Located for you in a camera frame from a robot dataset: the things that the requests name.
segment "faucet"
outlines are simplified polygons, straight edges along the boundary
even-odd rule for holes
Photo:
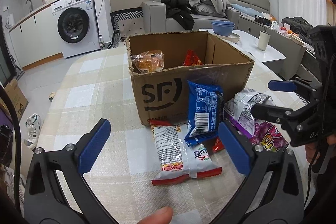
[[[27,0],[26,1],[26,4],[27,2],[30,1],[30,8],[29,8],[29,12],[31,13],[34,9],[33,9],[33,3],[32,3],[32,0]]]

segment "purple snack package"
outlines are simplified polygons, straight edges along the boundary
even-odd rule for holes
[[[251,108],[256,103],[275,105],[271,96],[253,89],[245,89],[224,104],[224,116],[253,145],[260,144],[264,149],[273,152],[277,152],[282,147],[287,147],[288,142],[274,124],[253,117]]]
[[[250,142],[260,144],[268,151],[278,152],[281,148],[287,147],[288,142],[281,135],[275,125],[270,122],[256,120],[254,136]]]

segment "gray clothing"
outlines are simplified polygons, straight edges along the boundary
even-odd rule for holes
[[[199,15],[226,17],[226,0],[188,0]]]

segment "human hand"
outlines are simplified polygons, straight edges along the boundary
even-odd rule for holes
[[[332,134],[332,135],[328,136],[327,137],[327,142],[328,142],[329,145],[336,144],[336,134]],[[316,145],[315,145],[315,143],[306,144],[305,149],[306,149],[307,161],[310,163],[313,160],[314,154],[316,152]],[[317,157],[316,157],[313,164],[316,163],[316,160],[319,157],[320,157],[320,153],[317,154]]]
[[[140,220],[138,224],[169,224],[173,217],[173,209],[170,207],[163,207],[157,210],[150,216]]]

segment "blue gripper pad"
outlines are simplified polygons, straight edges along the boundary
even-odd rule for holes
[[[291,81],[271,80],[268,82],[268,88],[270,90],[275,90],[275,91],[286,91],[286,92],[296,91],[296,85],[295,83]]]
[[[218,136],[238,172],[247,176],[251,171],[250,157],[224,122],[218,126]]]
[[[105,120],[98,130],[93,134],[92,138],[89,140],[88,144],[79,155],[78,173],[83,175],[87,172],[90,172],[110,134],[111,124],[108,120]]]

